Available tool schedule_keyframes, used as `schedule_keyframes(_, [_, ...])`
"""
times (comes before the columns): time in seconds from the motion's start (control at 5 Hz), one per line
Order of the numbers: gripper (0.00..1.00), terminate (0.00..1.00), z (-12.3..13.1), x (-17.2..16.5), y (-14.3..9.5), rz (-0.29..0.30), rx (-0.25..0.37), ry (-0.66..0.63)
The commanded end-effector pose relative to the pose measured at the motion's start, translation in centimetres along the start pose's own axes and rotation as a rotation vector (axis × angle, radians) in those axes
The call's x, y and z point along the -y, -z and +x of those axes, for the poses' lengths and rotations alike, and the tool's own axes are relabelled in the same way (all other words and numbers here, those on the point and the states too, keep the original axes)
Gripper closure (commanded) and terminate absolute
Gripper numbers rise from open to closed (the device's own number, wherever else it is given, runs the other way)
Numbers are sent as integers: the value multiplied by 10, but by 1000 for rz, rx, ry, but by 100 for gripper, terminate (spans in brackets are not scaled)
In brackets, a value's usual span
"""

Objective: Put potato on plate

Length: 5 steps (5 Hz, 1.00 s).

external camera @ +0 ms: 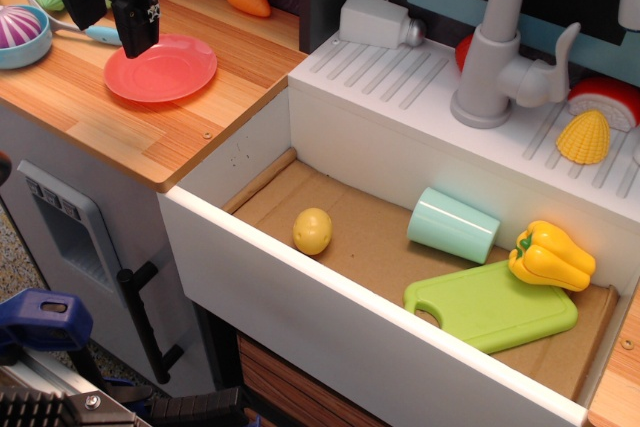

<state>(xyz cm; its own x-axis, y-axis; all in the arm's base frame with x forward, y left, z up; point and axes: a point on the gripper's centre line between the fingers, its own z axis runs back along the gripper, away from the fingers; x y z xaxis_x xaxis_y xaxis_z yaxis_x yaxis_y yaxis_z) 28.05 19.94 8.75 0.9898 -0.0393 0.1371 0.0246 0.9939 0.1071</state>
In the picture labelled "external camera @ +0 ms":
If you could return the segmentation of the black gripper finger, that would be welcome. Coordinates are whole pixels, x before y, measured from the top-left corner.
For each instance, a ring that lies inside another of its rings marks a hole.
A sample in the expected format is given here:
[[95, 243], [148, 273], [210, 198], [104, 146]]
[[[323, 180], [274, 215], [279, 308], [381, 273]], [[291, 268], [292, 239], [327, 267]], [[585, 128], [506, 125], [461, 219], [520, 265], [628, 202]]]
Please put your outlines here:
[[123, 0], [112, 2], [116, 29], [129, 59], [139, 57], [159, 41], [160, 6], [136, 5]]

